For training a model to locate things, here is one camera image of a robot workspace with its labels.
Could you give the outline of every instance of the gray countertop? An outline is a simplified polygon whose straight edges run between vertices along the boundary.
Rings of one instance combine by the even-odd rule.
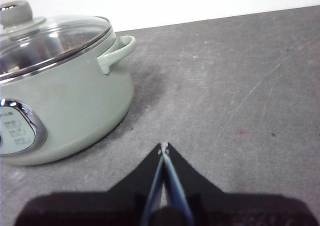
[[[163,141],[225,192],[295,197],[320,219],[320,6],[127,34],[127,116],[63,160],[1,164],[1,225],[41,194],[108,190]]]

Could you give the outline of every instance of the scratch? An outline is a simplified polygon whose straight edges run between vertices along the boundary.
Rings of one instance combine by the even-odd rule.
[[[235,116],[235,114],[237,113],[237,111],[240,109],[240,107],[242,106],[242,104],[249,98],[249,96],[252,94],[252,92],[265,80],[266,77],[268,77],[269,75],[271,75],[275,70],[277,70],[280,66],[282,66],[286,61],[288,61],[289,59],[291,59],[294,55],[296,55],[298,52],[300,52],[302,49],[304,49],[305,47],[309,46],[310,44],[312,44],[314,41],[316,41],[318,38],[320,37],[320,35],[316,36],[315,38],[313,38],[312,40],[310,40],[309,42],[307,42],[306,44],[302,45],[300,48],[298,48],[295,52],[293,52],[292,54],[288,55],[286,58],[284,58],[284,60],[282,60],[277,66],[275,66],[273,69],[271,69],[268,73],[266,73],[262,79],[250,90],[250,92],[243,98],[243,100],[239,103],[239,105],[235,108],[235,110],[233,111],[233,113],[231,114],[231,116],[229,117],[229,119],[227,120],[227,122],[224,124],[220,134],[218,135],[218,137],[216,138],[216,140],[214,141],[213,147],[216,147],[218,140],[220,139],[220,137],[222,136],[222,134],[224,133],[224,131],[226,130],[227,125],[231,122],[232,118]]]
[[[260,117],[259,124],[258,124],[258,131],[259,131],[259,129],[260,129],[260,126],[261,126],[261,123],[262,123],[262,119],[263,119],[264,116],[265,116],[265,112],[266,112],[268,100],[269,100],[269,98],[270,98],[270,95],[271,95],[272,90],[274,89],[274,87],[275,87],[275,85],[271,87],[271,89],[269,90],[268,96],[266,97],[266,100],[265,100],[265,102],[264,102],[263,110],[262,110],[261,117]]]

